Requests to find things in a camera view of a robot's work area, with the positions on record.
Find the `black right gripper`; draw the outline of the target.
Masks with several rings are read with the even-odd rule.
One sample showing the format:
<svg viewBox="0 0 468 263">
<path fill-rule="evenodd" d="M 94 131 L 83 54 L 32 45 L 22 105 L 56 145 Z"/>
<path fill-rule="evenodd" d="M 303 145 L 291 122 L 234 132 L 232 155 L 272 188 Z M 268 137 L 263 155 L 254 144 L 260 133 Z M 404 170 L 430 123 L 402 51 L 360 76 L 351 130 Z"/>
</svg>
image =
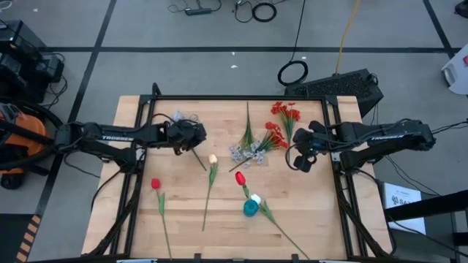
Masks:
<svg viewBox="0 0 468 263">
<path fill-rule="evenodd" d="M 319 121 L 311 121 L 309 129 L 311 132 L 299 128 L 292 138 L 294 145 L 309 147 L 310 156 L 297 156 L 294 160 L 294 167 L 302 172 L 309 172 L 312 165 L 317 162 L 317 155 L 320 153 L 325 155 L 326 153 L 338 153 L 339 143 L 336 140 L 336 135 L 333 130 L 336 128 L 335 124 L 322 125 Z"/>
</svg>

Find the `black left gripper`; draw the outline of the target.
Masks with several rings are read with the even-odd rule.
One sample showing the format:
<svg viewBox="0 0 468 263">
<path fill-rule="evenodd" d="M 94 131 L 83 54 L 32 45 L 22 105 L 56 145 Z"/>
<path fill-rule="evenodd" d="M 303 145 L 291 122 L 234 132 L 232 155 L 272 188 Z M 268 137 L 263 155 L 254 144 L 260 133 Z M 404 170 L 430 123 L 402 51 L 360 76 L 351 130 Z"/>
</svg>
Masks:
<svg viewBox="0 0 468 263">
<path fill-rule="evenodd" d="M 166 128 L 167 142 L 161 148 L 172 148 L 175 155 L 180 156 L 183 151 L 194 150 L 206 140 L 206 131 L 202 123 L 178 121 Z"/>
</svg>

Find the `cream artificial tulip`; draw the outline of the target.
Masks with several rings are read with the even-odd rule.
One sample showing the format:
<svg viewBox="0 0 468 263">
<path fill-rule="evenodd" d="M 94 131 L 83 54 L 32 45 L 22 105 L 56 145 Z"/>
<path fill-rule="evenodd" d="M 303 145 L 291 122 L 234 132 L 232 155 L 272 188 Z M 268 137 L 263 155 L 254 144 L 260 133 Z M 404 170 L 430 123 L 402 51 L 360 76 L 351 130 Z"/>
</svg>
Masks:
<svg viewBox="0 0 468 263">
<path fill-rule="evenodd" d="M 203 214 L 203 225 L 202 225 L 202 231 L 203 232 L 205 231 L 205 223 L 206 223 L 206 216 L 207 216 L 207 213 L 208 213 L 208 203 L 209 203 L 209 199 L 210 199 L 210 195 L 211 195 L 211 189 L 212 189 L 212 186 L 214 184 L 214 180 L 216 178 L 216 174 L 217 174 L 218 167 L 219 167 L 218 159 L 214 154 L 211 154 L 208 157 L 208 160 L 209 160 L 209 164 L 210 164 L 210 172 L 209 172 L 209 176 L 208 176 L 208 191 L 207 191 L 207 197 L 206 197 L 206 200 L 205 200 L 205 210 L 204 210 L 204 214 Z"/>
</svg>

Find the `red artificial tulip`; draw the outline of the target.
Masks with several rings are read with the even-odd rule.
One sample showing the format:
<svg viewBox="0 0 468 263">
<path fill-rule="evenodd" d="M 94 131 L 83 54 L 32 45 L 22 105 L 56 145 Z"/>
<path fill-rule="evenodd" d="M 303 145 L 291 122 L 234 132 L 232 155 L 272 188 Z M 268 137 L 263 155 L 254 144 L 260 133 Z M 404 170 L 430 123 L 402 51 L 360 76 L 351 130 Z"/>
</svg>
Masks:
<svg viewBox="0 0 468 263">
<path fill-rule="evenodd" d="M 169 241 L 169 237 L 168 237 L 168 233 L 167 233 L 167 224 L 166 224 L 166 220 L 165 220 L 165 193 L 160 190 L 160 188 L 162 187 L 162 183 L 161 183 L 160 179 L 152 178 L 151 179 L 151 187 L 156 193 L 156 198 L 157 198 L 157 202 L 158 202 L 158 210 L 159 210 L 159 213 L 160 213 L 161 218 L 162 218 L 162 225 L 163 225 L 164 234 L 165 234 L 165 242 L 166 242 L 166 246 L 167 246 L 167 252 L 168 252 L 170 260 L 172 260 L 173 256 L 172 256 L 170 241 Z"/>
<path fill-rule="evenodd" d="M 246 184 L 246 178 L 244 177 L 244 175 L 241 172 L 237 171 L 235 173 L 235 180 L 237 184 L 242 188 L 245 197 L 247 199 L 250 199 L 249 188 Z"/>
</svg>

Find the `white artificial tulip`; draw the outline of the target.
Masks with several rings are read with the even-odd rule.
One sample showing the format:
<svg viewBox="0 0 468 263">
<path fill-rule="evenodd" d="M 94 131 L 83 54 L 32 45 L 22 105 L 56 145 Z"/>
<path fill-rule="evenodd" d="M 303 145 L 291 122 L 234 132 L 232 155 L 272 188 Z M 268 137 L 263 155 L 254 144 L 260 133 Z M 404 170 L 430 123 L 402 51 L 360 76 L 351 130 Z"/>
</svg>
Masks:
<svg viewBox="0 0 468 263">
<path fill-rule="evenodd" d="M 268 218 L 268 220 L 306 257 L 306 259 L 309 259 L 309 256 L 303 251 L 303 249 L 301 249 L 300 246 L 283 230 L 283 228 L 278 225 L 267 202 L 261 199 L 257 194 L 252 194 L 250 199 L 257 203 L 259 211 Z"/>
</svg>

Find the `teal patterned glass vase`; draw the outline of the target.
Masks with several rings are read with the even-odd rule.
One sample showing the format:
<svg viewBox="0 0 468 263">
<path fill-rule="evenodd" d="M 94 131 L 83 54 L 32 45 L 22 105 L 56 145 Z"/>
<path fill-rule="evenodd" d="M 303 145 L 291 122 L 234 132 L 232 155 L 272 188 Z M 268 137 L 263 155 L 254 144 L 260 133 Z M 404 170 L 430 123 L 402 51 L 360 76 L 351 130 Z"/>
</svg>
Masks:
<svg viewBox="0 0 468 263">
<path fill-rule="evenodd" d="M 243 214 L 246 217 L 253 217 L 258 210 L 259 205 L 253 199 L 248 199 L 245 201 L 243 206 Z"/>
</svg>

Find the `black computer case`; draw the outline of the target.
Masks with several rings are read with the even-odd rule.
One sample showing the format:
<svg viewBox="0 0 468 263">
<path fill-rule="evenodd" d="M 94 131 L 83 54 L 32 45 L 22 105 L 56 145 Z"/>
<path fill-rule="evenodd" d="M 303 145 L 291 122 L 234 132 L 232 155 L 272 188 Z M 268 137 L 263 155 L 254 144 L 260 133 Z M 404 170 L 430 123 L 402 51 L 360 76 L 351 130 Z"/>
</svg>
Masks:
<svg viewBox="0 0 468 263">
<path fill-rule="evenodd" d="M 291 85 L 285 96 L 354 96 L 361 117 L 364 117 L 384 96 L 378 87 L 378 79 L 368 69 L 359 69 L 340 75 Z"/>
</svg>

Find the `black metal beam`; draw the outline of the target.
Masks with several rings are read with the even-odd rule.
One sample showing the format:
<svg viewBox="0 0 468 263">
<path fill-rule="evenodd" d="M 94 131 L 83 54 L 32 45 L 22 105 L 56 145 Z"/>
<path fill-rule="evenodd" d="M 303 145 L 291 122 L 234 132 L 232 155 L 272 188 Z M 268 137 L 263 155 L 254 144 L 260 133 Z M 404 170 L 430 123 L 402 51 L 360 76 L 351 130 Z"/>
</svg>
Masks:
<svg viewBox="0 0 468 263">
<path fill-rule="evenodd" d="M 385 217 L 390 221 L 401 221 L 458 212 L 466 210 L 467 208 L 468 190 L 464 190 L 453 194 L 388 208 L 385 210 Z"/>
</svg>

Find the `white plastic device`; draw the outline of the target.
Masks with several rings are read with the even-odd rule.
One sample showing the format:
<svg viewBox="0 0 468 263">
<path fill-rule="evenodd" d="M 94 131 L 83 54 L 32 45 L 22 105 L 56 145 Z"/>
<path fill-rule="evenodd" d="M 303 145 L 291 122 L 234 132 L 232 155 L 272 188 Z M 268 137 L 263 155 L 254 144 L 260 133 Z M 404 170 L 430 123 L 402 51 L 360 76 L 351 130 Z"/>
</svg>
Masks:
<svg viewBox="0 0 468 263">
<path fill-rule="evenodd" d="M 468 43 L 443 66 L 441 71 L 451 92 L 468 96 Z"/>
</svg>

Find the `orange vacuum cleaner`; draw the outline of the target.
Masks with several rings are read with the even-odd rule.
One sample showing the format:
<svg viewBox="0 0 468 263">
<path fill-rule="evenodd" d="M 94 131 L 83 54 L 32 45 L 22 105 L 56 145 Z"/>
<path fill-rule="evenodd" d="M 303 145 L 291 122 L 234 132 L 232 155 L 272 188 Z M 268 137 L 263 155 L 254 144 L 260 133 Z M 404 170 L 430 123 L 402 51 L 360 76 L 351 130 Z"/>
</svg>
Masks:
<svg viewBox="0 0 468 263">
<path fill-rule="evenodd" d="M 41 153 L 46 144 L 30 134 L 48 137 L 44 123 L 12 103 L 0 102 L 0 164 L 18 162 Z M 34 163 L 21 167 L 0 168 L 0 186 L 15 190 L 21 187 L 27 172 L 47 176 L 49 170 Z"/>
</svg>

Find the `black equipment cart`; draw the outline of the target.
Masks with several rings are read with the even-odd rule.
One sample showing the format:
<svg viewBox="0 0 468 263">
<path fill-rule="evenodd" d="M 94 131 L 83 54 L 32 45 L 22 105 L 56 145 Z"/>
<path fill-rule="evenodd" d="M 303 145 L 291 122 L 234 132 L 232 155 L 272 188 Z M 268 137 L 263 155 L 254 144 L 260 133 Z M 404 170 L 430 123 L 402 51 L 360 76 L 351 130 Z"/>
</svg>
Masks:
<svg viewBox="0 0 468 263">
<path fill-rule="evenodd" d="M 64 57 L 46 48 L 22 20 L 0 19 L 0 96 L 44 102 L 64 70 Z"/>
</svg>

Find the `black orange striped mat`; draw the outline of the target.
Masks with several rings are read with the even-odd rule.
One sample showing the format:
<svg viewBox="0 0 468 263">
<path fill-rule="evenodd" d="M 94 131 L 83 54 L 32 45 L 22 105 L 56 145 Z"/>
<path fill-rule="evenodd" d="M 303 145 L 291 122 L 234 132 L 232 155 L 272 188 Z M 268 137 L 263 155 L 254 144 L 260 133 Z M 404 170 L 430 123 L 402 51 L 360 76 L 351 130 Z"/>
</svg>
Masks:
<svg viewBox="0 0 468 263">
<path fill-rule="evenodd" d="M 0 214 L 0 263 L 28 261 L 41 220 L 37 214 Z"/>
</svg>

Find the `black metal table frame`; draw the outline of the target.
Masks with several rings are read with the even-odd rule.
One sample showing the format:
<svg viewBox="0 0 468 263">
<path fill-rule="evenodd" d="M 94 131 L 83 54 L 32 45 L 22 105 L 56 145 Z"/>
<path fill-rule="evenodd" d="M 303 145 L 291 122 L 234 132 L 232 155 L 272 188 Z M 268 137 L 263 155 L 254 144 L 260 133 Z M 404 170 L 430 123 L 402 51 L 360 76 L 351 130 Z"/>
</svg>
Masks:
<svg viewBox="0 0 468 263">
<path fill-rule="evenodd" d="M 306 259 L 306 257 L 263 215 L 248 218 L 242 212 L 244 194 L 235 181 L 235 166 L 229 146 L 244 133 L 246 103 L 252 128 L 262 134 L 265 124 L 275 121 L 268 96 L 160 96 L 150 106 L 144 96 L 122 96 L 113 122 L 133 126 L 147 118 L 163 122 L 177 109 L 196 114 L 207 131 L 207 139 L 196 148 L 207 171 L 193 153 L 180 156 L 171 149 L 151 149 L 143 175 L 125 176 L 114 163 L 102 168 L 102 190 L 92 210 L 83 253 L 95 249 L 116 220 L 121 199 L 140 187 L 137 211 L 121 229 L 117 251 L 135 258 L 169 258 L 162 218 L 151 179 L 158 178 L 165 193 L 165 220 L 173 260 L 184 262 L 215 259 L 248 263 L 255 259 Z M 202 231 L 210 164 L 218 159 L 218 171 L 208 203 Z M 281 228 L 310 259 L 345 259 L 360 253 L 358 236 L 350 222 L 341 219 L 337 187 L 330 156 L 320 156 L 308 173 L 290 170 L 284 154 L 267 154 L 262 165 L 244 170 L 251 191 L 268 203 Z"/>
</svg>

